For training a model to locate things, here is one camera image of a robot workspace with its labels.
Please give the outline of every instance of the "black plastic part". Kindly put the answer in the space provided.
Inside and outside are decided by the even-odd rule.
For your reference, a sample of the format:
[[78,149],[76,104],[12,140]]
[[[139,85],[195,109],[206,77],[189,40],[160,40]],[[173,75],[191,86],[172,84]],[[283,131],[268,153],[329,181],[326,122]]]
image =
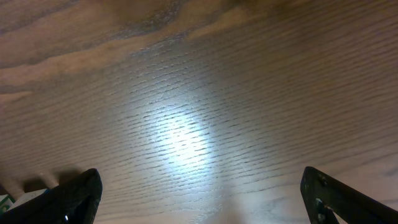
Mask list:
[[306,167],[300,186],[312,224],[398,223],[398,212],[371,199],[313,167]]
[[0,223],[92,224],[101,200],[102,182],[96,169],[4,213]]

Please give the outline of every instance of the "brown wooden tabletop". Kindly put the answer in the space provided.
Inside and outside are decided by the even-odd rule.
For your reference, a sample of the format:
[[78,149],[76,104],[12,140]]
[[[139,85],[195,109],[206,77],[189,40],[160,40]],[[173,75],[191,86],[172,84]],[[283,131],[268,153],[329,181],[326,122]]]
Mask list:
[[397,11],[0,0],[0,184],[93,167],[95,223],[309,223],[314,166],[398,209]]

